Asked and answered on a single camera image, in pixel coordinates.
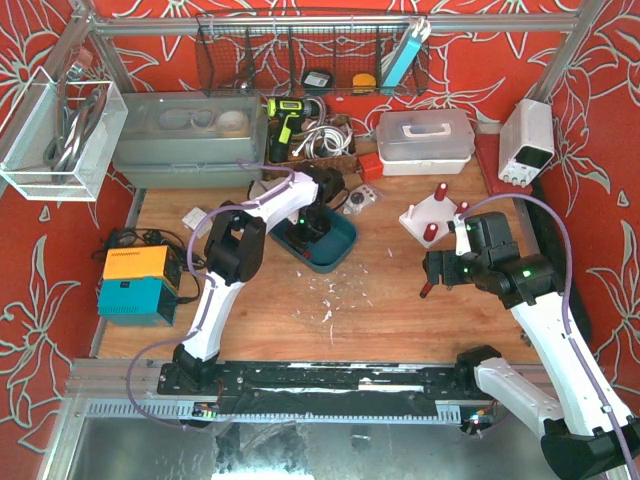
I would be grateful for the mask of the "red handled ratchet wrench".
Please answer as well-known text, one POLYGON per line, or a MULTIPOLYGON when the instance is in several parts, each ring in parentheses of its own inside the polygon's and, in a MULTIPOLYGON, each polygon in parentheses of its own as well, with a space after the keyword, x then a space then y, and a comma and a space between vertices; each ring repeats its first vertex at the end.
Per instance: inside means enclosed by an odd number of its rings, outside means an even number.
POLYGON ((421 299, 425 299, 427 297, 427 295, 431 292, 433 287, 434 287, 433 284, 431 284, 430 282, 426 282, 425 285, 422 287, 422 289, 419 292, 420 298, 421 299))

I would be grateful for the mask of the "large red spring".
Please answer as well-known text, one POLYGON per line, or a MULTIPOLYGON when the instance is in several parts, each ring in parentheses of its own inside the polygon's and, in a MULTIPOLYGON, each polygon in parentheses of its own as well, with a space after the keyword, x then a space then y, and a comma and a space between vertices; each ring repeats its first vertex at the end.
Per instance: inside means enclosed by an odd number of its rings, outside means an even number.
POLYGON ((448 184, 445 182, 441 182, 434 192, 434 200, 437 202, 442 202, 446 198, 447 192, 448 184))

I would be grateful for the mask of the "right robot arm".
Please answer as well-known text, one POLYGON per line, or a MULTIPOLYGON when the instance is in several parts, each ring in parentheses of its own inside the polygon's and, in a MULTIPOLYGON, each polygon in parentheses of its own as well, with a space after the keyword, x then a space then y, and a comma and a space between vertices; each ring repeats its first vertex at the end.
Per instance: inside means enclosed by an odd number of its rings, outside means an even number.
POLYGON ((429 287, 472 284, 497 296, 529 337, 555 393, 526 380, 488 345, 458 355, 464 390, 490 395, 525 424, 557 477, 638 478, 639 419, 600 371, 544 256, 432 251, 423 267, 429 287))

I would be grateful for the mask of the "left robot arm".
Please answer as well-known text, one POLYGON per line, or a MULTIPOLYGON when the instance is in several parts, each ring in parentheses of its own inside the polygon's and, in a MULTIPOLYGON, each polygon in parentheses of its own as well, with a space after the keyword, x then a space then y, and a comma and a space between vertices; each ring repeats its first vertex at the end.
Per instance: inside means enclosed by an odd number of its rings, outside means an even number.
POLYGON ((267 234, 285 222, 298 248, 322 239, 331 229, 325 205, 344 189, 338 170, 304 162, 256 197, 226 202, 210 213, 201 300, 171 363, 181 388, 199 391, 214 384, 224 326, 240 290, 262 265, 267 234))

